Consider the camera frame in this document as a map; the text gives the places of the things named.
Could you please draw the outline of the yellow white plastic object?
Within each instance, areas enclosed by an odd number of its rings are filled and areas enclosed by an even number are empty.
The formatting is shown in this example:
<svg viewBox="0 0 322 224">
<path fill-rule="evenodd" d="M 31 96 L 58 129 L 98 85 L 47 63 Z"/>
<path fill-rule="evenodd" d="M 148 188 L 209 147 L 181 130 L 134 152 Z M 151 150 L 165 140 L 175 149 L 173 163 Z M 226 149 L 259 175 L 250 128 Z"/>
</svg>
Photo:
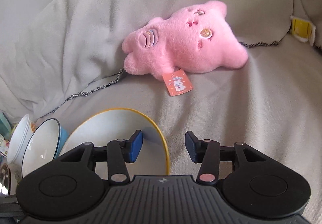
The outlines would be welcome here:
<svg viewBox="0 0 322 224">
<path fill-rule="evenodd" d="M 302 43 L 308 43 L 310 46 L 315 42 L 315 25 L 306 19 L 291 16 L 291 28 L 290 33 L 298 41 Z"/>
</svg>

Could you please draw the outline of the grey sofa cushion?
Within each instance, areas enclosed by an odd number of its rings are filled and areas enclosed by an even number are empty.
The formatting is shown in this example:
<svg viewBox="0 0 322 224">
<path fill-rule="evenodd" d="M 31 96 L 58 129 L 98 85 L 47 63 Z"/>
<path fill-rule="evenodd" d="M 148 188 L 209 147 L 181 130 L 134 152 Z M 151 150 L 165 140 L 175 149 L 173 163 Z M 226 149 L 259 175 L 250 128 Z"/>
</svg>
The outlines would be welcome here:
<svg viewBox="0 0 322 224">
<path fill-rule="evenodd" d="M 1 0 L 1 111 L 37 119 L 123 66 L 120 44 L 175 0 Z"/>
</svg>

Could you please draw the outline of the orange paper hang tag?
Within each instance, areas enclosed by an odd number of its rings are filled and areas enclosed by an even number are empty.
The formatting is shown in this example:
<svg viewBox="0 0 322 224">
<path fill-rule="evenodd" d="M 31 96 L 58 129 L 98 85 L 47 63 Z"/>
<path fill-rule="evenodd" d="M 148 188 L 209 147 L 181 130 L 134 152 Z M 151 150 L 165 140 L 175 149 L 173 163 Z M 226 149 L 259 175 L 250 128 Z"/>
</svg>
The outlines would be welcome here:
<svg viewBox="0 0 322 224">
<path fill-rule="evenodd" d="M 182 69 L 162 74 L 162 78 L 170 96 L 179 96 L 194 89 L 186 72 Z"/>
</svg>

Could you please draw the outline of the blue bowl white inside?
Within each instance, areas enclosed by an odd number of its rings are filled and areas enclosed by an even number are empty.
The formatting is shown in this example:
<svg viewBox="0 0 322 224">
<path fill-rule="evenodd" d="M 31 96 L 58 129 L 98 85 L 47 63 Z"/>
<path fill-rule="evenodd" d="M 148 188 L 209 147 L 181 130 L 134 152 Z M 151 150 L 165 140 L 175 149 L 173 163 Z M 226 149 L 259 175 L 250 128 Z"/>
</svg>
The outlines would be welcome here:
<svg viewBox="0 0 322 224">
<path fill-rule="evenodd" d="M 69 135 L 56 118 L 41 123 L 28 142 L 22 160 L 24 178 L 31 172 L 58 158 Z"/>
</svg>

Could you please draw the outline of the yellow rimmed white plate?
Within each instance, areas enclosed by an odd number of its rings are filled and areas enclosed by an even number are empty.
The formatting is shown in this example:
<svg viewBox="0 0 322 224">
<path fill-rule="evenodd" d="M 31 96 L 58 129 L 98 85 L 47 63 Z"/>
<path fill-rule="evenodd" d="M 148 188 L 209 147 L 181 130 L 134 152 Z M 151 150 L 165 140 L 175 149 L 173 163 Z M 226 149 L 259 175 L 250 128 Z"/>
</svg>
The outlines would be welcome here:
<svg viewBox="0 0 322 224">
<path fill-rule="evenodd" d="M 91 142 L 95 147 L 132 137 L 140 130 L 142 138 L 135 140 L 134 163 L 127 163 L 128 173 L 134 175 L 169 175 L 170 155 L 165 137 L 157 124 L 147 115 L 129 108 L 113 108 L 97 113 L 78 126 L 66 140 L 60 154 Z"/>
</svg>

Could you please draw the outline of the pink plush toy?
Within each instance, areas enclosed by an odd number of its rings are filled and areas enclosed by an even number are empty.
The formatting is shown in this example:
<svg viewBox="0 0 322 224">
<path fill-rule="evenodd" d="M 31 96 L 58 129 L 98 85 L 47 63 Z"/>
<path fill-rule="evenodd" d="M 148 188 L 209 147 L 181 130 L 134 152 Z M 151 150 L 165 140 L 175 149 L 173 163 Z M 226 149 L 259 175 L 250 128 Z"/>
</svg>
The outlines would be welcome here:
<svg viewBox="0 0 322 224">
<path fill-rule="evenodd" d="M 182 8 L 168 19 L 149 20 L 122 42 L 127 55 L 124 69 L 161 80 L 176 69 L 207 73 L 219 67 L 243 67 L 248 53 L 225 20 L 226 14 L 225 3 L 209 1 Z"/>
</svg>

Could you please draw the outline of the grey sofa cover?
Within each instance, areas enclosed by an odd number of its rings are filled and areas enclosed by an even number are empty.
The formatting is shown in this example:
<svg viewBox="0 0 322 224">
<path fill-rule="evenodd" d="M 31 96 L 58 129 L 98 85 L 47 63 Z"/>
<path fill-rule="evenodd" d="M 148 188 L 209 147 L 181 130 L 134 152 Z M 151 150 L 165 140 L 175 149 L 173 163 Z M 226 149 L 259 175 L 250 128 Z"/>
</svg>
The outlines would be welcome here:
<svg viewBox="0 0 322 224">
<path fill-rule="evenodd" d="M 34 19 L 50 1 L 24 14 Z M 209 0 L 175 0 L 159 15 Z M 321 44 L 321 0 L 221 0 L 227 4 L 236 36 L 250 45 L 241 70 L 190 75 L 194 89 L 171 97 L 152 76 L 126 76 L 95 93 L 67 98 L 43 120 L 55 117 L 68 132 L 105 109 L 136 109 L 152 118 L 165 136 L 173 174 L 197 174 L 184 148 L 187 130 L 223 145 L 246 142 L 302 174 L 312 196 L 306 208 L 312 222 L 321 211 L 321 54 L 289 34 L 290 17 L 311 20 Z"/>
</svg>

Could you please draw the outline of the white bowl with orange print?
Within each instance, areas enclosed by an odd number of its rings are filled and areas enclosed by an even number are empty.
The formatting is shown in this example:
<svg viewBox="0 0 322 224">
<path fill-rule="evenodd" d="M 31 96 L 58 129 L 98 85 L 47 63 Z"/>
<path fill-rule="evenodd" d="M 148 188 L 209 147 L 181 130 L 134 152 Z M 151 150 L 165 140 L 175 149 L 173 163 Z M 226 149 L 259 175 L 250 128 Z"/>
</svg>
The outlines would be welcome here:
<svg viewBox="0 0 322 224">
<path fill-rule="evenodd" d="M 16 126 L 10 140 L 7 155 L 8 164 L 22 165 L 25 150 L 36 129 L 37 126 L 31 121 L 29 114 L 24 115 Z"/>
</svg>

